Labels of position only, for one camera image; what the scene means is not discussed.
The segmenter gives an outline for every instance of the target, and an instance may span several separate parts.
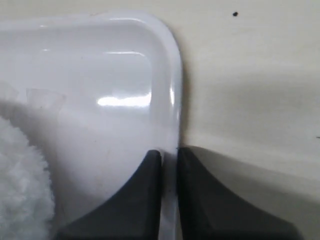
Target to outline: cream wall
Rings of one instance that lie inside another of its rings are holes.
[[[185,67],[182,143],[202,147],[240,196],[320,239],[320,1],[0,0],[0,20],[114,9],[172,29]]]

